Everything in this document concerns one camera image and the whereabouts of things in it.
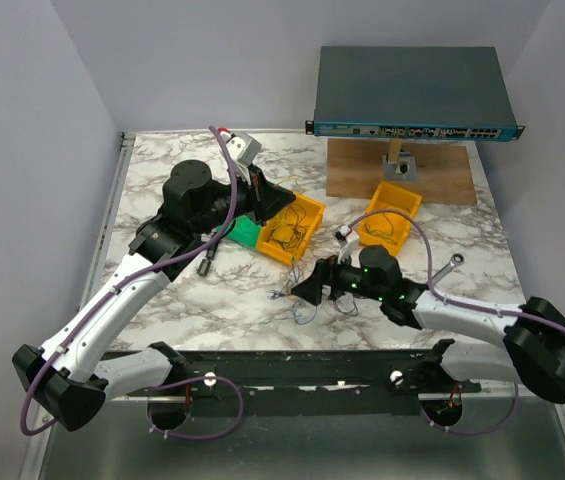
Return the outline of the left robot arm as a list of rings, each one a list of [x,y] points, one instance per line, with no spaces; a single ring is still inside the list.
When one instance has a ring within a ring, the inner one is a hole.
[[[264,224],[293,203],[295,194],[270,183],[251,165],[229,183],[212,177],[200,160],[176,164],[162,186],[155,216],[136,231],[117,270],[65,327],[42,346],[22,345],[12,364],[26,391],[65,430],[88,424],[106,401],[143,388],[176,393],[182,368],[163,347],[150,346],[126,360],[103,354],[133,317],[173,282],[198,254],[221,239],[234,218]]]

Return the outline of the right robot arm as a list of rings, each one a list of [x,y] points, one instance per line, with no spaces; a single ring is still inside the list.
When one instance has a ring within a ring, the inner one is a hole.
[[[325,288],[332,300],[351,293],[378,301],[398,326],[475,339],[475,345],[448,347],[423,365],[423,382],[433,391],[457,380],[487,379],[521,384],[543,400],[565,404],[565,316],[549,301],[532,297],[520,306],[498,306],[434,295],[428,285],[404,277],[398,260],[379,245],[363,248],[358,260],[317,260],[293,295],[317,306]]]

